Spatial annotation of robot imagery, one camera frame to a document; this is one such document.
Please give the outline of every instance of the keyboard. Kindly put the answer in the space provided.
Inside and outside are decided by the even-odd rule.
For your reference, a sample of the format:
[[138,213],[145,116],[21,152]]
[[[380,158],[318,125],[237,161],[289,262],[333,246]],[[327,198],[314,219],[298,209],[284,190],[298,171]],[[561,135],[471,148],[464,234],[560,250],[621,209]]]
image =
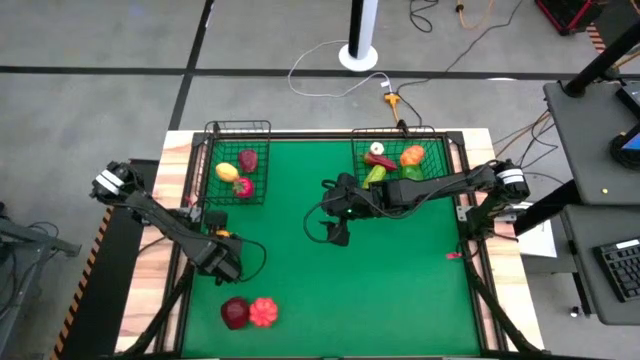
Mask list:
[[593,252],[618,300],[640,300],[640,240],[598,246]]

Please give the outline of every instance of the fake fruit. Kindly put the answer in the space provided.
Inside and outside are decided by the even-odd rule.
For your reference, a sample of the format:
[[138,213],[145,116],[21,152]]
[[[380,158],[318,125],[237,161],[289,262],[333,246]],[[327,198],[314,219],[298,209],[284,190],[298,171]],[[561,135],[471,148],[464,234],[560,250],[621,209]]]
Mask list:
[[387,171],[398,170],[398,165],[384,155],[373,155],[372,153],[364,154],[364,163],[367,165],[375,166],[382,165]]
[[422,159],[424,159],[424,148],[420,145],[413,145],[402,152],[400,164],[402,166],[419,165]]
[[258,298],[249,307],[249,320],[258,327],[270,327],[278,318],[278,306],[271,298]]
[[229,163],[220,163],[216,165],[216,174],[220,180],[224,182],[234,182],[238,179],[238,170]]
[[251,174],[258,167],[258,153],[255,150],[242,150],[238,153],[238,164],[242,172]]
[[233,182],[233,193],[239,198],[250,198],[255,193],[253,182],[249,178],[241,177]]
[[375,181],[384,180],[384,177],[387,175],[387,170],[382,165],[376,165],[371,169],[369,175],[367,175],[366,179],[364,179],[364,183],[362,184],[363,189],[369,188],[369,183]]
[[222,304],[220,315],[230,330],[241,329],[249,322],[249,303],[241,297],[233,297]]
[[404,179],[411,179],[415,181],[424,180],[424,174],[422,174],[422,169],[420,169],[420,165],[407,165],[402,167],[402,177]]
[[373,155],[382,155],[384,153],[384,146],[379,142],[374,142],[369,147],[369,152]]

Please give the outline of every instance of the concrete floor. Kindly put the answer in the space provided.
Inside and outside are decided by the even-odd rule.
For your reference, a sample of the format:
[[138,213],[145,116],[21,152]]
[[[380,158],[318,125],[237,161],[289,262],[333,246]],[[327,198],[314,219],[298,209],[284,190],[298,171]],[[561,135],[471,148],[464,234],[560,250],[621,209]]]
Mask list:
[[[478,35],[459,28],[454,3],[443,0],[427,12],[435,30],[423,34],[408,21],[408,1],[381,1],[375,37],[379,68],[446,68]],[[468,3],[474,22],[484,5]],[[204,0],[3,1],[0,65],[184,67],[203,4]],[[496,1],[491,22],[505,21],[514,5]],[[348,9],[348,1],[338,0],[217,0],[198,66],[287,69],[305,50],[346,37]],[[320,50],[301,67],[338,69],[336,54],[337,46]],[[585,34],[556,36],[526,0],[511,27],[487,35],[453,70],[577,72],[595,55]],[[356,81],[295,79],[294,84],[308,92],[339,92]],[[407,80],[392,81],[397,86]],[[0,200],[15,221],[52,221],[62,238],[85,245],[78,258],[55,258],[47,265],[42,294],[21,329],[23,353],[49,354],[60,330],[104,213],[104,207],[87,196],[91,180],[112,159],[158,159],[180,82],[178,76],[0,74]],[[403,96],[426,124],[487,127],[498,139],[545,110],[542,85],[433,80],[403,89]],[[196,77],[180,129],[201,129],[216,119],[267,119],[275,129],[390,126],[392,117],[382,95],[375,80],[347,97],[324,99],[293,94],[284,78]],[[407,122],[416,122],[408,109],[401,107],[400,112]],[[559,144],[553,129],[542,139]],[[514,144],[504,157],[518,158],[527,142]],[[528,159],[544,150],[534,147]],[[571,178],[561,149],[528,170]],[[557,186],[543,177],[531,176],[529,181],[533,199]],[[577,295],[564,280],[530,278],[547,348],[561,354],[633,359],[639,351],[640,328],[605,327],[597,319],[566,316]]]

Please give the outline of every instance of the green table surface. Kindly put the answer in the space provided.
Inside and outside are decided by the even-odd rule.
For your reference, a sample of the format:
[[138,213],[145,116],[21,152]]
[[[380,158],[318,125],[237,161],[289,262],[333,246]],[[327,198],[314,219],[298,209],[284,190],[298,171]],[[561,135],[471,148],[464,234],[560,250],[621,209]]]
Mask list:
[[[444,147],[428,161],[444,162]],[[353,172],[348,141],[272,141],[263,205],[218,207],[228,228],[268,249],[253,280],[216,286],[196,276],[184,357],[477,355],[479,345],[464,271],[454,251],[458,230],[450,198],[427,202],[403,220],[349,224],[347,248],[310,241],[302,218],[322,199],[323,179]],[[311,217],[310,230],[326,236]],[[246,274],[259,248],[245,244]],[[228,299],[271,297],[279,318],[271,328],[230,331],[220,307]]]

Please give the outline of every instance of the wire basket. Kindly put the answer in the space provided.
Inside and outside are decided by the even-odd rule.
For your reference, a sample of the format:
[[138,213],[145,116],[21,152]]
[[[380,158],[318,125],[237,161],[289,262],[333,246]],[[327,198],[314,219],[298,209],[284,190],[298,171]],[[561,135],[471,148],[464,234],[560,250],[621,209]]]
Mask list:
[[[271,123],[266,120],[211,121],[205,125],[204,140],[199,145],[196,194],[201,205],[261,205],[267,194],[269,170],[269,143]],[[254,150],[258,166],[252,173],[244,173],[238,162],[243,150]],[[216,165],[233,165],[241,177],[253,182],[254,195],[239,198],[233,193],[233,184],[222,181],[216,174]]]
[[353,153],[353,171],[358,183],[362,184],[372,169],[365,164],[364,155],[369,152],[371,143],[379,142],[384,146],[383,155],[398,165],[397,171],[387,172],[385,180],[401,178],[400,156],[410,146],[420,145],[425,150],[424,160],[420,168],[425,179],[448,174],[446,152],[443,136],[436,136],[428,127],[369,128],[354,129],[351,134],[351,150]]

